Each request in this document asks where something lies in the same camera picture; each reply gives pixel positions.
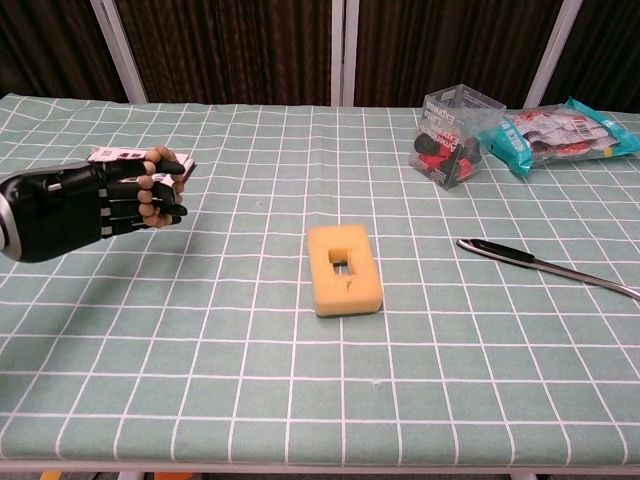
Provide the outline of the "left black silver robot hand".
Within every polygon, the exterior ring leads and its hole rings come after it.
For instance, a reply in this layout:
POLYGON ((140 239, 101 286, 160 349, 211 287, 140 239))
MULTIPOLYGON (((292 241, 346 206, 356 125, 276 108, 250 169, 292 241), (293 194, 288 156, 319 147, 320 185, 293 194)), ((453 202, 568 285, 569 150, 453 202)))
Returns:
POLYGON ((1 253, 47 261, 99 240, 187 214, 167 183, 193 167, 143 156, 25 170, 1 180, 1 253))

